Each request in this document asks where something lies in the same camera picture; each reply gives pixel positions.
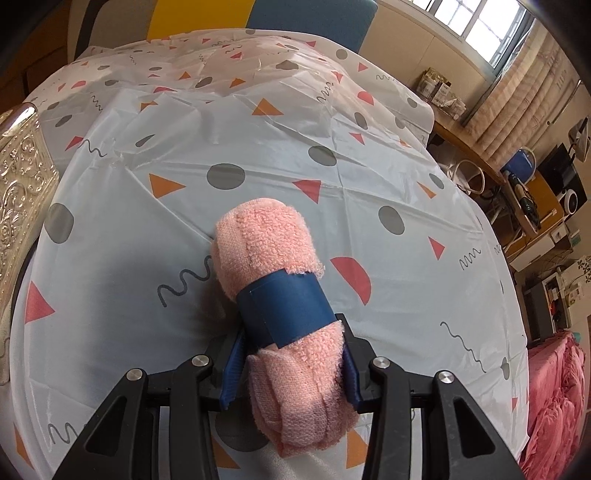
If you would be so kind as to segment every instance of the silver screw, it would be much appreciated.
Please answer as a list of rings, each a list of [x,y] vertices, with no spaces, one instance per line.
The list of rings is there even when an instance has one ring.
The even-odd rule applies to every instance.
[[[456,377],[451,372],[443,371],[437,374],[437,378],[442,383],[452,383]]]
[[[205,367],[209,363],[209,357],[207,355],[196,355],[191,360],[191,363],[196,367]]]
[[[390,366],[390,360],[384,356],[377,356],[372,360],[372,363],[378,368],[388,368]]]
[[[139,380],[140,378],[142,378],[143,376],[143,372],[139,369],[139,368],[132,368],[131,370],[129,370],[129,372],[127,372],[127,380],[131,380],[132,382],[135,382],[136,380]]]

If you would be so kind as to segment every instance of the blue bucket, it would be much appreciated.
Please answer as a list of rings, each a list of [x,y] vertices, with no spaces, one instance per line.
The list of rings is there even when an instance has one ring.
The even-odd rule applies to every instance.
[[[520,148],[501,168],[515,175],[522,183],[529,182],[535,173],[535,155],[527,147]]]

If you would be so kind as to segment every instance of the white plastic tablecloth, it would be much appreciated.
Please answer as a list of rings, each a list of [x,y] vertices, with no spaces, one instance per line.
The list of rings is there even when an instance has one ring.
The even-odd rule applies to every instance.
[[[90,48],[29,100],[62,179],[13,324],[23,475],[51,478],[127,369],[175,368],[228,330],[206,256],[215,222],[257,197],[302,213],[324,292],[358,336],[408,371],[456,373],[520,453],[513,283],[485,215],[424,148],[432,111],[402,84],[324,38],[219,30]],[[220,478],[358,479],[369,421],[281,459],[236,406],[212,418]],[[6,425],[0,441],[17,458]]]

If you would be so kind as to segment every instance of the beige curtain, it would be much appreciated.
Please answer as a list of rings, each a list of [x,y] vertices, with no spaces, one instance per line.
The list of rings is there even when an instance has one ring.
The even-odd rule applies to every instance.
[[[466,125],[476,150],[500,169],[545,126],[577,80],[556,40],[535,21],[515,60]]]

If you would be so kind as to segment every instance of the pink towel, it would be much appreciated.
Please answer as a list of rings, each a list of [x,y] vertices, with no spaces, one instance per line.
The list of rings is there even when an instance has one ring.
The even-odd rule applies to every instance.
[[[272,199],[239,205],[216,225],[213,265],[226,295],[236,300],[253,281],[285,268],[324,273],[310,232],[293,208]],[[335,445],[357,422],[345,399],[343,327],[335,321],[290,345],[270,345],[248,357],[256,425],[282,457]]]

